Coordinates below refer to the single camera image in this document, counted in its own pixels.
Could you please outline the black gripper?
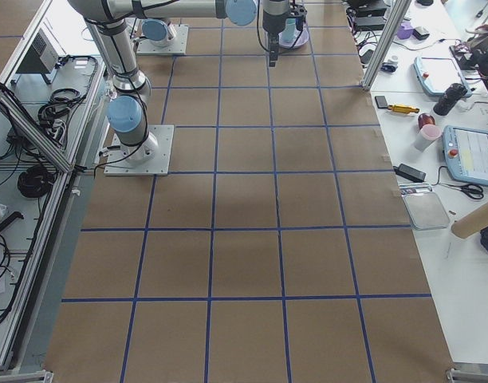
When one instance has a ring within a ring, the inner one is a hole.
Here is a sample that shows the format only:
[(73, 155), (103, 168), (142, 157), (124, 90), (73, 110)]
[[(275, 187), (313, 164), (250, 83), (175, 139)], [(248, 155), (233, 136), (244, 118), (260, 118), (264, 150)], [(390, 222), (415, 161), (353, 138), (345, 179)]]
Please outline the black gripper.
[(262, 27), (267, 34), (269, 67), (275, 67), (279, 56), (279, 33), (285, 29), (289, 16), (287, 0), (264, 0), (262, 2)]

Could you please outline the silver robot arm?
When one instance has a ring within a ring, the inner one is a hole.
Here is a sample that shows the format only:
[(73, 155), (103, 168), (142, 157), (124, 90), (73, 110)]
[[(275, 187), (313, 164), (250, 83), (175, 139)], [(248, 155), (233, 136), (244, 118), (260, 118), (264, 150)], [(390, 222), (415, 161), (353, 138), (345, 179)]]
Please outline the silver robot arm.
[(164, 48), (175, 40), (176, 32), (169, 21), (159, 19), (145, 19), (141, 23), (141, 39), (152, 45)]
[(120, 140), (122, 161), (131, 166), (146, 163), (159, 152), (159, 142), (149, 127), (147, 101), (151, 83), (140, 70), (127, 33), (126, 19), (228, 18), (246, 26), (262, 16), (267, 33), (270, 65), (276, 64), (280, 33), (295, 15), (294, 1), (70, 1), (88, 26), (104, 63), (112, 71), (117, 98), (109, 104), (108, 121)]

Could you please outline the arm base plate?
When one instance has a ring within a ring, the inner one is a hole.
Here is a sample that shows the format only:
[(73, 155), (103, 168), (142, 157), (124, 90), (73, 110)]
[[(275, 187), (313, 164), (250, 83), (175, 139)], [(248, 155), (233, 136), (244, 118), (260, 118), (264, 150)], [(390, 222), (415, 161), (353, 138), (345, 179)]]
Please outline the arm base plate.
[(136, 40), (136, 53), (141, 56), (183, 56), (187, 52), (189, 26), (170, 24), (160, 27), (159, 34), (146, 34)]
[(108, 154), (109, 165), (104, 167), (106, 176), (168, 174), (175, 127), (170, 124), (151, 124), (148, 131), (148, 138), (136, 152), (134, 148), (122, 145), (118, 136), (113, 134), (112, 145), (120, 148)]

